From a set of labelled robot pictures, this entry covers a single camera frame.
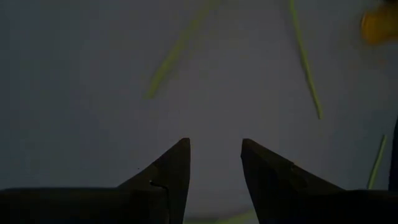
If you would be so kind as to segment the white artificial tulip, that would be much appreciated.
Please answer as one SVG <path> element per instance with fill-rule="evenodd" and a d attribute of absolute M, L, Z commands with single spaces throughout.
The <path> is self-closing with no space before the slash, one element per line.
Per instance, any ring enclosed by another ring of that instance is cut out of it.
<path fill-rule="evenodd" d="M 318 119 L 322 119 L 323 111 L 322 111 L 320 100 L 318 98 L 317 91 L 315 89 L 315 85 L 313 82 L 312 73 L 311 73 L 309 62 L 308 62 L 307 52 L 306 52 L 305 46 L 303 44 L 301 30 L 300 30 L 300 26 L 299 26 L 299 20 L 298 20 L 297 12 L 295 10 L 294 0 L 289 0 L 289 11 L 292 16 L 292 23 L 293 23 L 293 27 L 294 27 L 294 31 L 295 31 L 295 38 L 297 40 L 298 50 L 299 50 L 299 54 L 300 54 L 300 61 L 301 61 L 302 68 L 305 73 L 305 78 L 307 81 L 308 89 L 312 96 L 315 110 L 317 112 L 317 117 L 318 117 Z"/>

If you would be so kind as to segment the red artificial tulip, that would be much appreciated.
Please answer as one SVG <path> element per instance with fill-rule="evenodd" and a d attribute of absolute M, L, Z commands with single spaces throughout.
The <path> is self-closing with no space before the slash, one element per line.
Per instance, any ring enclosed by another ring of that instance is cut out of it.
<path fill-rule="evenodd" d="M 189 22 L 188 26 L 180 33 L 178 39 L 168 51 L 167 55 L 161 61 L 160 65 L 154 72 L 150 80 L 149 87 L 144 95 L 144 98 L 154 98 L 162 82 L 166 76 L 174 69 L 177 62 L 181 59 L 185 49 L 193 36 L 199 31 L 200 26 L 204 23 L 205 19 L 220 6 L 222 0 L 206 0 L 206 3 L 199 8 L 195 13 L 193 19 Z"/>
<path fill-rule="evenodd" d="M 385 145 L 386 145 L 386 135 L 383 135 L 380 145 L 379 145 L 379 150 L 377 152 L 377 156 L 376 156 L 374 164 L 373 164 L 373 168 L 369 175 L 369 180 L 368 180 L 368 184 L 367 184 L 367 189 L 369 189 L 369 190 L 372 189 L 374 186 L 374 183 L 375 183 L 375 180 L 377 177 L 377 172 L 378 172 L 378 169 L 379 169 L 379 166 L 380 166 L 380 163 L 382 160 L 382 156 L 384 153 Z"/>

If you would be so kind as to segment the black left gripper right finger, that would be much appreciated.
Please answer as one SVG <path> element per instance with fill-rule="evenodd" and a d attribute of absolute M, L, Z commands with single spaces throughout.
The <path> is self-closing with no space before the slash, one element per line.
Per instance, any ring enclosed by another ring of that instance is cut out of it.
<path fill-rule="evenodd" d="M 241 148 L 260 224 L 398 224 L 398 193 L 345 190 L 252 139 Z"/>

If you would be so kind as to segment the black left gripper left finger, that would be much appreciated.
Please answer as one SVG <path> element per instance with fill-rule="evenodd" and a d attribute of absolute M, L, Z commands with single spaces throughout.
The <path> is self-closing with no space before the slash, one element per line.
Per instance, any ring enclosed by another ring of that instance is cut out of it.
<path fill-rule="evenodd" d="M 116 187 L 0 190 L 0 224 L 183 224 L 190 158 L 182 138 Z"/>

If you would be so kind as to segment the yellow glass vase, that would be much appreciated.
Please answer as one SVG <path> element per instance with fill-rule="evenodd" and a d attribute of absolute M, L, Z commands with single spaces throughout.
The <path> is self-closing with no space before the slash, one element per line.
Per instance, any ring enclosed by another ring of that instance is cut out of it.
<path fill-rule="evenodd" d="M 361 18 L 361 37 L 369 45 L 398 41 L 398 1 L 382 3 Z"/>

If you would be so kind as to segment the blue table mat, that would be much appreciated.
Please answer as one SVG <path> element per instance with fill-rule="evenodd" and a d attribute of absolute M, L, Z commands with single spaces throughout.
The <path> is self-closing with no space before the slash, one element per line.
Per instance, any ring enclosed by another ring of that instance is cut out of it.
<path fill-rule="evenodd" d="M 113 187 L 191 140 L 185 224 L 254 221 L 250 138 L 345 189 L 367 186 L 398 118 L 398 42 L 360 20 L 381 0 L 222 0 L 154 98 L 155 70 L 206 0 L 0 0 L 0 189 Z"/>

